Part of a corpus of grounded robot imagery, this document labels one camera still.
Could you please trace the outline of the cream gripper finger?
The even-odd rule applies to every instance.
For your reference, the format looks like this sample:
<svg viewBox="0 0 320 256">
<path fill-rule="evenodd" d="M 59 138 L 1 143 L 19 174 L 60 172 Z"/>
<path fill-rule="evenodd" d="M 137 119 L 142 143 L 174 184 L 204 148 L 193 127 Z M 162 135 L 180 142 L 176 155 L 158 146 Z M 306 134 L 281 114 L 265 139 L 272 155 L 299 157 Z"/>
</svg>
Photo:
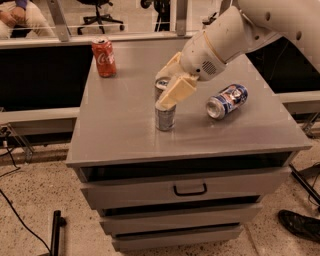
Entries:
<svg viewBox="0 0 320 256">
<path fill-rule="evenodd" d="M 167 64 L 157 73 L 155 80 L 178 78 L 184 74 L 180 65 L 181 53 L 177 52 Z"/>
<path fill-rule="evenodd" d="M 156 108 L 169 110 L 176 106 L 196 91 L 197 81 L 198 76 L 189 74 L 174 76 L 156 101 Z"/>
</svg>

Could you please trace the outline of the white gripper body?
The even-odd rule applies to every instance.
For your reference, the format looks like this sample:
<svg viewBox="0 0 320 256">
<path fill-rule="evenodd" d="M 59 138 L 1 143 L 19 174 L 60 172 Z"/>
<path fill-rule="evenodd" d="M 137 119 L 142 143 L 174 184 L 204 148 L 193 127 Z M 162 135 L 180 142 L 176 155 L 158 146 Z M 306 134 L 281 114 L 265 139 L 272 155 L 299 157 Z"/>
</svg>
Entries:
<svg viewBox="0 0 320 256">
<path fill-rule="evenodd" d="M 211 36 L 209 30 L 202 30 L 189 39 L 181 51 L 180 66 L 185 72 L 198 76 L 200 81 L 212 80 L 226 68 Z"/>
</svg>

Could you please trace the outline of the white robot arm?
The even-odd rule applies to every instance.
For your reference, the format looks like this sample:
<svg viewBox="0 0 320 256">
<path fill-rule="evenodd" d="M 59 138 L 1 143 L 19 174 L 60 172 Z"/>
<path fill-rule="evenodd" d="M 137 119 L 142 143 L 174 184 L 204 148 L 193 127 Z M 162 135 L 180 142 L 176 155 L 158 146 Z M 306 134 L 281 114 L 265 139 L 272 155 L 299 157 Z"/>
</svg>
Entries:
<svg viewBox="0 0 320 256">
<path fill-rule="evenodd" d="M 196 91 L 199 81 L 213 79 L 239 55 L 281 36 L 320 71 L 320 0 L 233 0 L 158 72 L 156 78 L 169 83 L 156 108 L 174 107 Z"/>
</svg>

